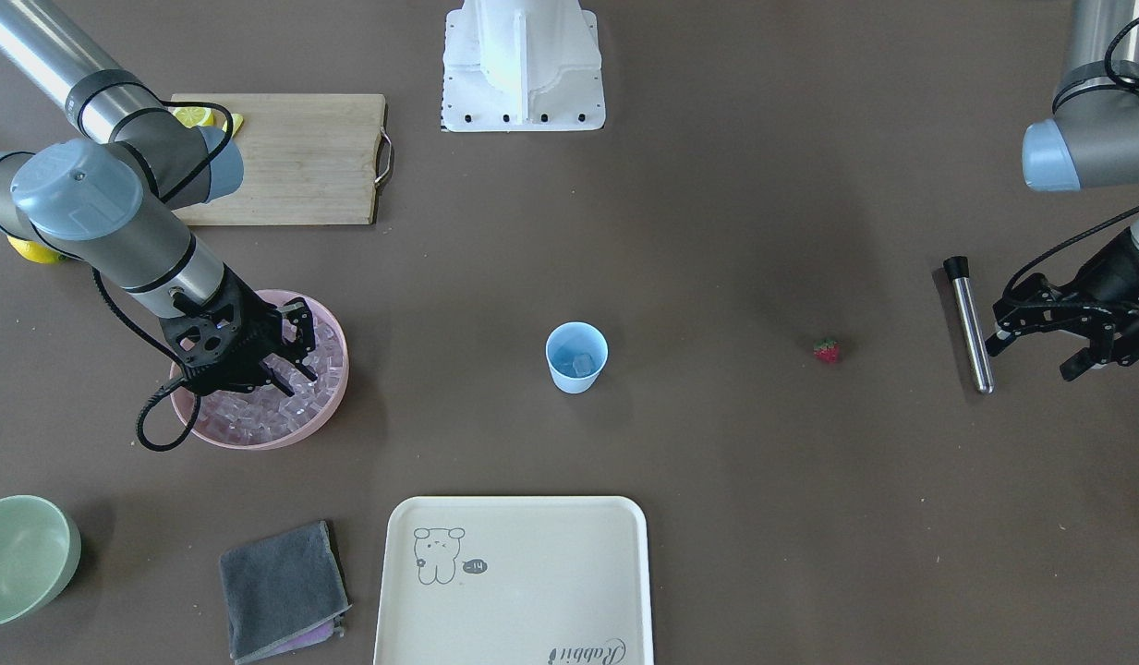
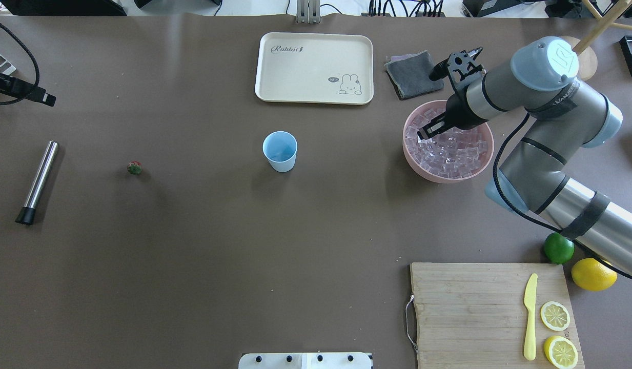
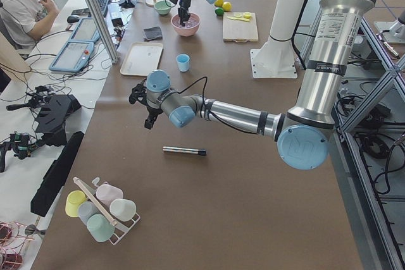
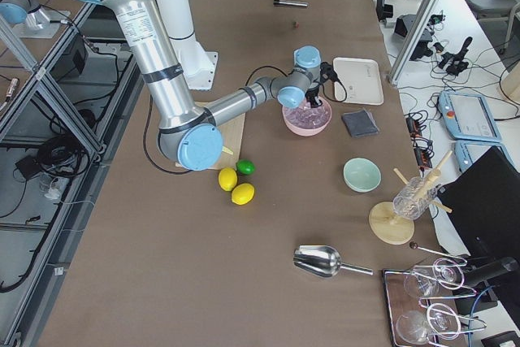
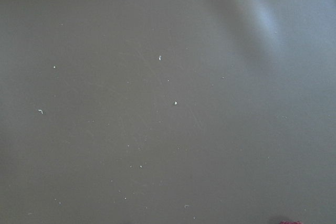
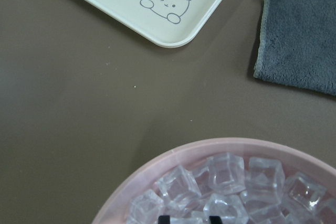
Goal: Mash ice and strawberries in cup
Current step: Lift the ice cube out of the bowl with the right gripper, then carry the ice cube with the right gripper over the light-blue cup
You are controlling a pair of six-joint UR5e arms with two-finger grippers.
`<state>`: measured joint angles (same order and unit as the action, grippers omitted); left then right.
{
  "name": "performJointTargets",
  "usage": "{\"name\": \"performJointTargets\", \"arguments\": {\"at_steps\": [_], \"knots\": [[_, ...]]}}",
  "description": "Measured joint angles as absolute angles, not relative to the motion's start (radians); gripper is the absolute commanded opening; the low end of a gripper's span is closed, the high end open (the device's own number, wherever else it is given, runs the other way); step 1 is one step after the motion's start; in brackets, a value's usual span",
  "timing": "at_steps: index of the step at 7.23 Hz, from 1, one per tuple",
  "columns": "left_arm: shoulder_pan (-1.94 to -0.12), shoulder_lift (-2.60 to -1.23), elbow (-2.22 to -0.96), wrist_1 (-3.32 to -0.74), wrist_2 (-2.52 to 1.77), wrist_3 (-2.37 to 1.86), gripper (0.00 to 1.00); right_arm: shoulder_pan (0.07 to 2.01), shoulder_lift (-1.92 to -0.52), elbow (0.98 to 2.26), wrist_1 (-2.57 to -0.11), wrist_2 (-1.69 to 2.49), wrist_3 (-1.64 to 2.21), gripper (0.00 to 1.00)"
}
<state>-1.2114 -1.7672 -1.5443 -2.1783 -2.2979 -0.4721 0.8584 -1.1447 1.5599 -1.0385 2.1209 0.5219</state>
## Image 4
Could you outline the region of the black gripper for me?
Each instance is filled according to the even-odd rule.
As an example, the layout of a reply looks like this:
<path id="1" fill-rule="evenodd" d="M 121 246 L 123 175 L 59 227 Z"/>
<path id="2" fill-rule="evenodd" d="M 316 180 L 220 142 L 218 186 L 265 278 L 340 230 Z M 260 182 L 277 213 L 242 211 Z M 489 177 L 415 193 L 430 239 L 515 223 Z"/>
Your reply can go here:
<path id="1" fill-rule="evenodd" d="M 322 105 L 322 101 L 319 98 L 319 85 L 309 88 L 305 92 L 305 99 L 310 103 L 311 108 L 317 108 Z"/>

